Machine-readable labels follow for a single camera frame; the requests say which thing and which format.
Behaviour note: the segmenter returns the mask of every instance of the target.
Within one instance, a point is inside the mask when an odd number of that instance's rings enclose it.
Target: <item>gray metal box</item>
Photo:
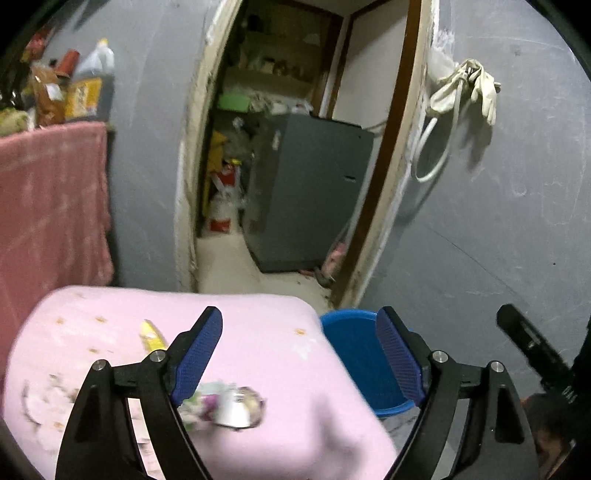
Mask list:
[[[242,222],[262,272],[320,266],[353,213],[374,135],[307,115],[253,115]]]

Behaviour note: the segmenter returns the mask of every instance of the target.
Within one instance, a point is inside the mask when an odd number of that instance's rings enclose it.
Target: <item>metal screw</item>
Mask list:
[[[441,350],[433,352],[433,360],[437,363],[444,364],[448,359],[449,357],[447,356],[447,353],[442,352]]]
[[[93,370],[103,370],[104,367],[107,365],[107,360],[97,360],[95,363],[92,364]]]
[[[498,374],[505,371],[505,366],[501,362],[491,363],[491,368]]]
[[[153,362],[156,362],[156,363],[161,362],[165,358],[166,358],[166,352],[164,350],[154,350],[150,354],[150,360],[152,360]]]

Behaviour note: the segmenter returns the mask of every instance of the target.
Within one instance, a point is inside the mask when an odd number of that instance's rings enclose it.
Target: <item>shelf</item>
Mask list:
[[[268,35],[265,33],[247,31],[246,39],[255,45],[265,45],[268,47],[280,47],[302,53],[312,57],[320,57],[322,48],[318,45],[305,43],[295,38],[280,37],[279,35]]]
[[[253,90],[295,96],[297,98],[306,98],[312,89],[311,83],[302,82],[292,77],[282,77],[237,67],[227,69],[224,83],[239,84]]]

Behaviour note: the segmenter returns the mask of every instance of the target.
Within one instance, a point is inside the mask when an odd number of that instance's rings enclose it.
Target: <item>yellow package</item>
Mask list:
[[[144,320],[139,326],[139,337],[142,339],[146,353],[152,353],[154,350],[166,350],[168,348],[162,333],[149,320]]]
[[[73,82],[68,87],[66,120],[96,115],[102,85],[103,81],[100,78]]]

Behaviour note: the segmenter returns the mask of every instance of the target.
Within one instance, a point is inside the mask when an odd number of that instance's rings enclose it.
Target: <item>white cable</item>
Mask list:
[[[427,143],[429,135],[431,135],[431,132],[433,132],[435,125],[437,125],[437,121],[439,120],[439,118],[438,117],[431,118],[431,121],[427,125],[427,128],[421,134],[421,138],[418,141],[417,149],[414,151],[414,154],[413,154],[413,157],[411,160],[411,172],[413,174],[413,178],[419,183],[425,183],[425,182],[428,182],[428,181],[434,179],[437,176],[437,174],[439,173],[439,171],[443,168],[443,166],[447,160],[447,157],[449,156],[449,150],[452,145],[452,138],[454,136],[454,133],[456,132],[457,122],[458,122],[458,119],[460,118],[460,101],[462,99],[463,87],[464,87],[464,79],[460,79],[457,84],[456,99],[453,104],[452,128],[449,132],[449,137],[447,138],[447,144],[445,146],[445,150],[443,151],[443,153],[441,154],[441,157],[439,157],[439,160],[437,161],[436,165],[431,169],[431,171],[429,173],[427,173],[426,175],[419,177],[417,174],[417,167],[418,167],[419,158],[421,158],[421,153],[423,152],[423,148],[424,148],[425,144]]]

